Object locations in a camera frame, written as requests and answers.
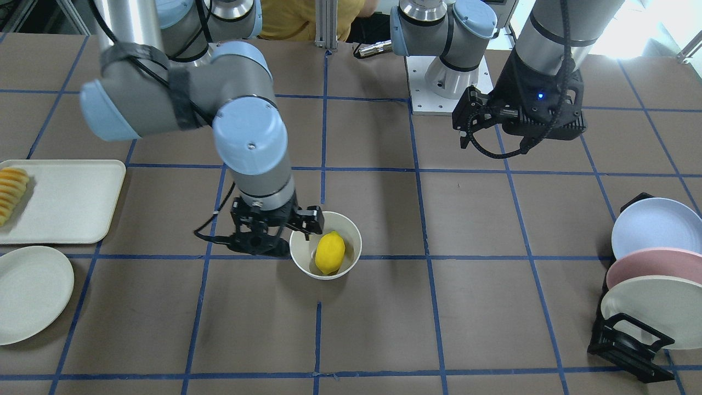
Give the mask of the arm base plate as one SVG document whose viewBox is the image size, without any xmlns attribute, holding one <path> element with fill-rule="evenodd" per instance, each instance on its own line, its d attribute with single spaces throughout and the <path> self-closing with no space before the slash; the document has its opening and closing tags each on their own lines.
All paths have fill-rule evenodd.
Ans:
<svg viewBox="0 0 702 395">
<path fill-rule="evenodd" d="M 452 70 L 437 56 L 405 58 L 407 81 L 414 114 L 449 116 L 468 87 L 481 93 L 493 90 L 486 58 L 469 72 Z"/>
</svg>

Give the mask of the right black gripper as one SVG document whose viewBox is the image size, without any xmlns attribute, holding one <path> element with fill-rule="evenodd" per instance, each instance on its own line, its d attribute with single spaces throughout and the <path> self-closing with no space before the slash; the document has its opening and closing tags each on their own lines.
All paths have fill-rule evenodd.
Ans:
<svg viewBox="0 0 702 395">
<path fill-rule="evenodd" d="M 231 205 L 230 214 L 235 230 L 230 235 L 220 236 L 219 243 L 238 253 L 286 258 L 290 247 L 282 235 L 284 228 L 303 233 L 306 240 L 311 234 L 324 233 L 325 218 L 321 206 L 301 209 L 295 190 L 265 199 L 241 193 Z"/>
</svg>

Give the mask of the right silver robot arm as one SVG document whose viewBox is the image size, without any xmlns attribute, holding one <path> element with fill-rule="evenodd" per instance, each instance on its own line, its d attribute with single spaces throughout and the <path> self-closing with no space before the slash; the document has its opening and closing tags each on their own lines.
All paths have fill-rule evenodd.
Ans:
<svg viewBox="0 0 702 395">
<path fill-rule="evenodd" d="M 259 1 L 90 1 L 99 28 L 100 78 L 80 106 L 106 142 L 209 125 L 239 195 L 233 234 L 195 236 L 249 255 L 286 257 L 284 228 L 321 235 L 321 207 L 298 205 L 288 133 L 273 75 L 248 40 L 262 28 Z"/>
</svg>

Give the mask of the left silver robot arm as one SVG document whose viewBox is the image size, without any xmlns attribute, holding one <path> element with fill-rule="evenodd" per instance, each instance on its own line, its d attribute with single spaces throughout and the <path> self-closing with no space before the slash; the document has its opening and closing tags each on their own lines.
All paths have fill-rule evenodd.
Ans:
<svg viewBox="0 0 702 395">
<path fill-rule="evenodd" d="M 489 93 L 477 75 L 498 16 L 482 1 L 400 1 L 389 13 L 393 52 L 432 56 L 432 92 L 456 99 L 460 146 L 507 159 L 543 140 L 569 142 L 587 128 L 580 67 L 622 1 L 536 1 Z"/>
</svg>

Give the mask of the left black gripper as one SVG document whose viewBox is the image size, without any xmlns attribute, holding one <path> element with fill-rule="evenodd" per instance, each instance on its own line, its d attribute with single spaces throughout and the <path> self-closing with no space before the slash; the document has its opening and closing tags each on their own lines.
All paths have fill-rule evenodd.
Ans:
<svg viewBox="0 0 702 395">
<path fill-rule="evenodd" d="M 459 98 L 451 118 L 454 130 L 459 132 L 461 149 L 467 148 L 475 132 L 497 123 L 502 123 L 502 130 L 511 135 L 539 137 L 555 113 L 561 90 L 566 92 L 566 102 L 547 138 L 573 140 L 587 128 L 582 112 L 581 71 L 575 70 L 562 83 L 560 75 L 531 69 L 513 50 L 491 95 L 471 85 Z"/>
</svg>

